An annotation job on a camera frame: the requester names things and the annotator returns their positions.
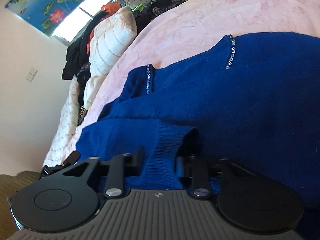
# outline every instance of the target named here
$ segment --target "metal screw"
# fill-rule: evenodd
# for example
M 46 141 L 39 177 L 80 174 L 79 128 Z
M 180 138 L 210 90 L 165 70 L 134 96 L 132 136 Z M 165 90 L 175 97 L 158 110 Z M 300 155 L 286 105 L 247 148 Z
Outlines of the metal screw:
M 106 190 L 106 194 L 110 197 L 117 197 L 120 196 L 122 193 L 121 189 L 119 188 L 110 188 Z
M 209 191 L 205 188 L 197 188 L 193 191 L 193 194 L 195 194 L 198 197 L 204 197 L 209 194 Z

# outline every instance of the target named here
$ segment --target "window pane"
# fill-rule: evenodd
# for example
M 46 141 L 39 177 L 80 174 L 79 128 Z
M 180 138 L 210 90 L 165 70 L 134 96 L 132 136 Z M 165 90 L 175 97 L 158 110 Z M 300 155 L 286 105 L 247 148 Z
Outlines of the window pane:
M 101 9 L 102 5 L 107 4 L 111 0 L 84 0 L 79 7 L 95 16 Z
M 53 35 L 63 37 L 71 42 L 79 31 L 91 20 L 91 17 L 77 8 L 70 13 L 55 29 Z

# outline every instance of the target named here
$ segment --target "green object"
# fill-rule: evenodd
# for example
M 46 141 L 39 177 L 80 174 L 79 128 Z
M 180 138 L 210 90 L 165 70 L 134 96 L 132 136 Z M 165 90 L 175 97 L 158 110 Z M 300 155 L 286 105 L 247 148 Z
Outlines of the green object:
M 132 10 L 132 12 L 135 12 L 135 11 L 137 11 L 137 10 L 142 11 L 142 9 L 143 9 L 145 6 L 146 6 L 145 3 L 141 3 L 141 4 L 139 4 L 136 8 L 134 8 L 134 9 Z

